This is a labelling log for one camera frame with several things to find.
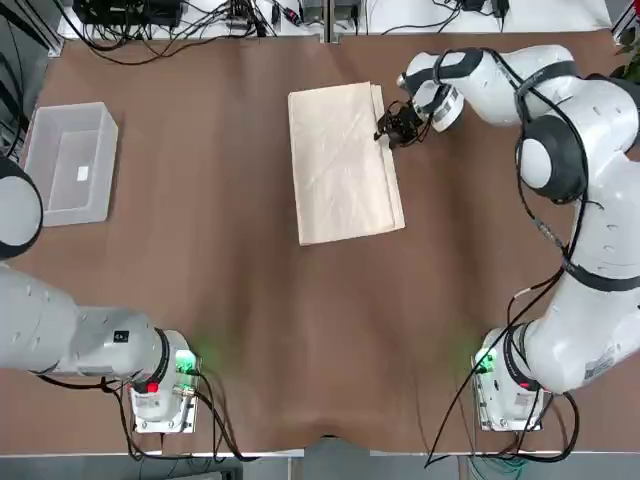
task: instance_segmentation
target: folded cloth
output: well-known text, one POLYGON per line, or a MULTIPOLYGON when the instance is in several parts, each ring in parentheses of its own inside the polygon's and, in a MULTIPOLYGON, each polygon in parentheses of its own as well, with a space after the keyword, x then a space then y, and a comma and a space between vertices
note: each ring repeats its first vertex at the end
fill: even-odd
POLYGON ((375 141, 382 88, 370 83, 289 95, 301 245, 404 228, 388 144, 375 141))

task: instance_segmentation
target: table surface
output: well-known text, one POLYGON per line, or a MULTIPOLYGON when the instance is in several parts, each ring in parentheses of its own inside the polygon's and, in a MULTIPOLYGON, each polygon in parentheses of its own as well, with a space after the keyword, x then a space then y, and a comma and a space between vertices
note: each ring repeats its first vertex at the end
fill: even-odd
MULTIPOLYGON (((420 51, 544 43, 567 46, 584 74, 619 62, 607 31, 220 41, 143 67, 67 44, 39 104, 107 105, 120 127, 110 215, 45 229, 12 266, 80 305, 130 307, 183 332, 221 379, 243 451, 301 448, 325 434, 424 451, 418 418, 430 444, 483 334, 504 323, 514 292, 559 262, 518 201, 518 131, 486 125, 467 106, 450 131, 395 153, 404 230, 300 247, 287 95, 371 81, 389 103, 404 98, 395 78, 420 51)), ((568 234, 570 208, 532 205, 568 234)), ((578 450, 640 451, 630 381, 639 368, 632 357, 576 392, 578 450)), ((0 453, 125 451, 113 398, 24 372, 2 371, 0 384, 0 453)), ((568 409, 556 403, 570 434, 568 409)), ((463 406, 471 425, 470 391, 463 406)), ((528 447, 561 449, 553 415, 545 427, 528 447)), ((203 409, 197 430, 168 436, 166 450, 208 451, 203 409)), ((483 434, 477 448, 509 441, 483 434)), ((459 408, 438 450, 470 451, 459 408)))

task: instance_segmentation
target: transparent plastic bin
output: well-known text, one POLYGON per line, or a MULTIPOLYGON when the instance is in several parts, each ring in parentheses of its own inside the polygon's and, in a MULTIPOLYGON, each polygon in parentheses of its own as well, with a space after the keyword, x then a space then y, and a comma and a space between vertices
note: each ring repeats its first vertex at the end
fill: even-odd
POLYGON ((117 141, 104 103, 37 110, 25 171, 42 196, 45 227, 106 220, 117 141))

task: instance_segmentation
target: white robotic arm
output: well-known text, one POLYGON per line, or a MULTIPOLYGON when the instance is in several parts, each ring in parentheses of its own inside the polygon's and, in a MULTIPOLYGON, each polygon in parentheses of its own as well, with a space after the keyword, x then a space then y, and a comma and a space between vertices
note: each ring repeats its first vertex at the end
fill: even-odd
MULTIPOLYGON (((0 156, 0 262, 28 250, 42 200, 19 166, 0 156)), ((0 263, 0 368, 109 377, 130 385, 141 432, 193 431, 197 359, 184 337, 144 314, 78 307, 66 293, 0 263)))
POLYGON ((493 125, 525 121, 520 174, 531 189, 574 202, 577 211, 587 189, 575 250, 543 318, 497 343, 504 329, 490 332, 476 355, 484 358, 476 378, 483 428, 522 430, 532 408, 530 425, 541 411, 542 398, 534 405, 540 387, 557 394, 579 388, 640 348, 640 164, 624 154, 639 132, 640 88, 602 76, 579 78, 560 46, 501 57, 511 72, 485 49, 419 54, 398 79, 414 112, 405 109, 393 119, 387 113, 376 136, 388 134, 403 145, 423 125, 442 132, 466 98, 493 125), (520 91, 525 108, 513 74, 528 83, 520 91))

